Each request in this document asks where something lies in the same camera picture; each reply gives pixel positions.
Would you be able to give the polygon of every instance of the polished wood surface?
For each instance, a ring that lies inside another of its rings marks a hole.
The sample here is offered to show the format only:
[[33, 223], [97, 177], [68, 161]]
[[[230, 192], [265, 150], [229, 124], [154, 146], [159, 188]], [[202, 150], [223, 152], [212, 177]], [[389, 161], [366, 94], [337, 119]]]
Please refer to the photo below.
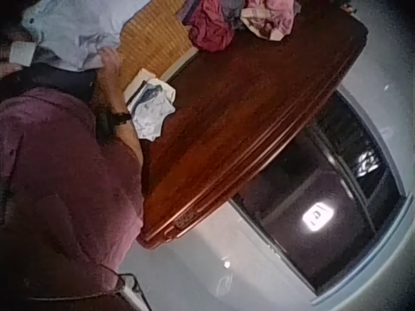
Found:
[[236, 34], [200, 52], [170, 84], [176, 113], [144, 142], [144, 228], [154, 248], [221, 206], [324, 105], [366, 43], [366, 28], [338, 8], [304, 6], [281, 42]]

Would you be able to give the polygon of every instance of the dark pants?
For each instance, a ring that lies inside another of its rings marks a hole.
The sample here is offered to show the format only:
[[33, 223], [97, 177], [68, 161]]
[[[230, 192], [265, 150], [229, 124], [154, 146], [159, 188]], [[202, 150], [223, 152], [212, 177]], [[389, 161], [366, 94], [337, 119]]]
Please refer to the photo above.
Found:
[[88, 103], [93, 96], [96, 75], [96, 70], [77, 73], [57, 69], [45, 63], [34, 63], [0, 80], [0, 102], [35, 87], [48, 87]]

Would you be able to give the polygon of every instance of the bamboo mat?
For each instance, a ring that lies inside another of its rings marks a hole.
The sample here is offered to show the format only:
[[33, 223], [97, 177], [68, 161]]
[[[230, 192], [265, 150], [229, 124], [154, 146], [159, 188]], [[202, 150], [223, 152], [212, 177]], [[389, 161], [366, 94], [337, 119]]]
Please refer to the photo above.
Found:
[[124, 89], [145, 68], [161, 76], [192, 47], [186, 28], [176, 18], [184, 0], [152, 0], [125, 26], [120, 53], [124, 56]]

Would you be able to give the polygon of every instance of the wristwatch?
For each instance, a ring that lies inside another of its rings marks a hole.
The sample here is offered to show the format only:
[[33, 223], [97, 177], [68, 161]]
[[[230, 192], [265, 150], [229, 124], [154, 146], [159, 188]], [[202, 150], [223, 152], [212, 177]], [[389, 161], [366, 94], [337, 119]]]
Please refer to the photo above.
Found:
[[132, 119], [132, 117], [130, 113], [125, 113], [125, 112], [124, 113], [111, 113], [110, 119], [111, 119], [110, 123], [112, 127], [114, 127], [114, 126], [126, 124], [129, 120]]

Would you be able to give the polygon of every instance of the red cloth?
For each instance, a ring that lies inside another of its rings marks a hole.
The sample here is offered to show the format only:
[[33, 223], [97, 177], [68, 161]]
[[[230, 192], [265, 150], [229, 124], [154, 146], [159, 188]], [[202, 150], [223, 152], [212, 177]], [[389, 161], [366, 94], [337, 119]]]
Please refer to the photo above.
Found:
[[193, 45], [209, 52], [225, 49], [234, 35], [222, 14], [221, 0], [201, 0], [189, 25], [189, 37]]
[[0, 103], [1, 181], [14, 193], [4, 226], [116, 270], [143, 225], [141, 167], [121, 141], [101, 148], [94, 120], [52, 89]]

